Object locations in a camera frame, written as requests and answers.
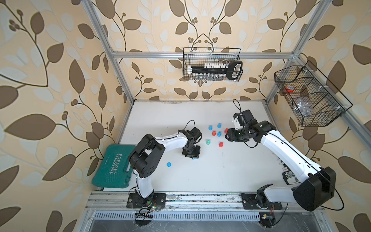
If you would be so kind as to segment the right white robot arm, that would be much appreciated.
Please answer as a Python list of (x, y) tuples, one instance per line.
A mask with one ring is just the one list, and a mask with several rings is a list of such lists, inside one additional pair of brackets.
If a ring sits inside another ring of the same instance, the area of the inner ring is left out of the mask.
[(234, 127), (228, 129), (226, 139), (246, 143), (253, 139), (271, 150), (299, 181), (293, 187), (267, 184), (257, 190), (257, 207), (267, 209), (274, 203), (295, 203), (306, 211), (314, 211), (335, 195), (336, 173), (322, 168), (291, 143), (268, 121), (257, 122), (250, 110), (233, 115)]

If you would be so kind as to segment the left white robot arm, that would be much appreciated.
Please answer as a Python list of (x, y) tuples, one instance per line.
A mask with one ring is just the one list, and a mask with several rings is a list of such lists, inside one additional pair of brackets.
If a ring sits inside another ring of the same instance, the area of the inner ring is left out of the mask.
[(148, 200), (153, 196), (151, 175), (156, 170), (163, 154), (167, 151), (182, 149), (182, 155), (197, 159), (200, 156), (202, 139), (201, 131), (194, 127), (191, 130), (179, 130), (178, 133), (165, 137), (145, 135), (134, 150), (128, 161), (136, 175), (135, 193), (141, 200)]

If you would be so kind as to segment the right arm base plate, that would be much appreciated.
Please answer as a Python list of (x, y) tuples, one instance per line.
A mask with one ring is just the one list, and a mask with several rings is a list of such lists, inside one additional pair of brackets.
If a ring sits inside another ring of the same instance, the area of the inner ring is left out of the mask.
[(266, 197), (257, 193), (241, 193), (243, 208), (245, 210), (281, 210), (281, 203), (271, 203)]

